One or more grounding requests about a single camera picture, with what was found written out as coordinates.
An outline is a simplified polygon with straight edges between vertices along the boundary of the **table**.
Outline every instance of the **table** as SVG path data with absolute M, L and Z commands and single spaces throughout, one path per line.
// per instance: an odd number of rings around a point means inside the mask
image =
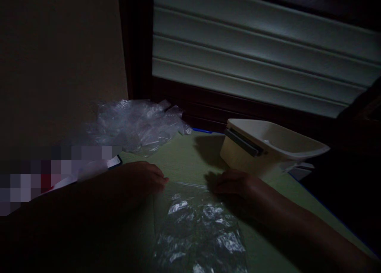
M 120 154 L 120 157 L 123 163 L 148 161 L 156 164 L 165 176 L 174 182 L 205 185 L 205 176 L 220 174 L 228 169 L 219 156 L 224 137 L 217 133 L 193 132 L 190 136 L 178 135 L 149 158 L 124 152 Z M 366 254 L 374 256 L 369 248 L 292 176 L 283 174 L 266 182 L 290 200 L 319 216 Z M 136 240 L 129 240 L 131 246 L 143 248 L 139 254 L 143 254 L 144 258 L 148 259 L 155 239 L 154 202 L 154 199 L 147 201 L 144 209 L 137 212 L 134 217 L 134 220 L 138 219 L 139 222 L 135 223 L 133 228 L 129 225 L 128 229 L 136 237 Z M 296 267 L 291 261 L 298 258 L 292 255 L 292 244 L 284 244 L 282 240 L 269 235 L 266 229 L 260 226 L 253 228 L 245 222 L 240 222 L 240 228 L 246 245 L 249 272 L 301 272 L 303 267 Z

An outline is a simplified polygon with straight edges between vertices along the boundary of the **clear plastic wrap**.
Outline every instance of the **clear plastic wrap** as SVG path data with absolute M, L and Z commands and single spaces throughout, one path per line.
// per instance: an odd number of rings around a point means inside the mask
M 87 137 L 93 145 L 122 146 L 123 151 L 151 156 L 177 132 L 192 132 L 181 119 L 183 111 L 170 106 L 166 100 L 159 104 L 149 100 L 100 104 L 97 121 L 86 125 Z
M 171 199 L 156 233 L 153 272 L 247 272 L 238 220 L 222 202 L 202 186 Z

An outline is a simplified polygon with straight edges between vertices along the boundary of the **white plastic container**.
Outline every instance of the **white plastic container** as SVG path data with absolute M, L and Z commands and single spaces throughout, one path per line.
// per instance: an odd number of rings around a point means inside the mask
M 263 180 L 288 172 L 327 145 L 262 120 L 229 119 L 221 157 L 231 167 Z

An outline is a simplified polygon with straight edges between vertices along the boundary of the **plastic sheet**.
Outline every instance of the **plastic sheet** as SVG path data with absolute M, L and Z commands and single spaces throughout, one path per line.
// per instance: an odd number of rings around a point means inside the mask
M 181 119 L 183 111 L 170 106 L 166 100 L 159 104 L 149 100 L 100 104 L 97 121 L 86 125 L 87 137 L 93 145 L 122 146 L 123 151 L 151 156 L 177 132 L 192 132 Z
M 202 187 L 172 195 L 157 232 L 153 272 L 247 272 L 238 220 Z

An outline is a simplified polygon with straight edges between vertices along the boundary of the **wall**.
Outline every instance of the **wall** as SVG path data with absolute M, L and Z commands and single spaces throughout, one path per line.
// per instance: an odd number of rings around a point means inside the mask
M 0 0 L 1 137 L 51 145 L 127 98 L 118 0 Z

